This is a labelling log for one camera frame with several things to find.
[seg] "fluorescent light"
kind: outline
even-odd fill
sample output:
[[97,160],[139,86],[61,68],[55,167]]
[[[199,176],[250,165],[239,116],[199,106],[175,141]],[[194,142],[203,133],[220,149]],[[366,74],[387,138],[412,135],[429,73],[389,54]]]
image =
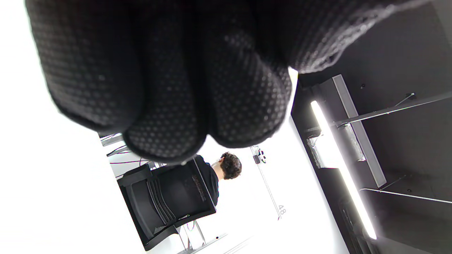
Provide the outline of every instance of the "fluorescent light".
[[329,140],[331,144],[331,156],[337,161],[337,165],[339,171],[344,179],[345,186],[352,197],[353,203],[356,206],[356,210],[358,211],[359,217],[363,222],[364,228],[367,231],[367,234],[370,238],[377,239],[377,235],[375,234],[375,230],[373,229],[372,222],[370,221],[370,217],[364,207],[363,201],[359,196],[358,190],[356,189],[355,184],[353,183],[352,176],[350,175],[350,171],[345,164],[344,158],[340,153],[338,144],[336,140],[334,140],[333,133],[331,132],[330,126],[326,121],[325,115],[322,112],[319,104],[316,101],[311,102],[312,110],[314,111],[314,115],[317,118],[317,122],[319,123],[320,129],[324,135],[325,139]]

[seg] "chair backrest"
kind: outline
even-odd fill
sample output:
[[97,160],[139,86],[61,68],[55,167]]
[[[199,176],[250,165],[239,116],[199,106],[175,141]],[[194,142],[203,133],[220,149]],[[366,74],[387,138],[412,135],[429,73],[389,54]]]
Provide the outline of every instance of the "chair backrest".
[[145,164],[125,173],[118,184],[146,250],[175,233],[175,227],[216,212],[194,160],[152,171]]

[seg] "number 48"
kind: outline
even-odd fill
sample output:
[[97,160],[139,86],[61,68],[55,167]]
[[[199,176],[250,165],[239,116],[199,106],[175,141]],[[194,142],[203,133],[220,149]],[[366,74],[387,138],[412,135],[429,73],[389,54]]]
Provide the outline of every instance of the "number 48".
[[279,206],[279,213],[280,213],[281,215],[283,215],[284,213],[286,213],[286,210],[283,209],[283,208],[284,208],[284,206]]

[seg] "curly hair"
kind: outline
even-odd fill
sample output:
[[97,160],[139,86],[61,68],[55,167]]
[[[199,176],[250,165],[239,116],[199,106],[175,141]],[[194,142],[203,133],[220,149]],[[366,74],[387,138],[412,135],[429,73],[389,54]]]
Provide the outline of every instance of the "curly hair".
[[221,169],[225,174],[225,180],[234,179],[242,173],[242,163],[237,156],[230,152],[226,152],[221,158],[224,158],[223,163],[221,163]]

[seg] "neck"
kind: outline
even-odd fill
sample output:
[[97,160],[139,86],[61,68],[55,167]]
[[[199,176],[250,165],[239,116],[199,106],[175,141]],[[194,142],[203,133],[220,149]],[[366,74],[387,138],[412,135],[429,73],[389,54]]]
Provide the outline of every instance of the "neck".
[[215,171],[215,173],[217,174],[218,180],[224,179],[225,174],[224,174],[224,172],[223,172],[223,169],[222,169],[221,166],[220,166],[220,163],[215,162],[215,163],[212,165],[212,168],[213,168],[213,171]]

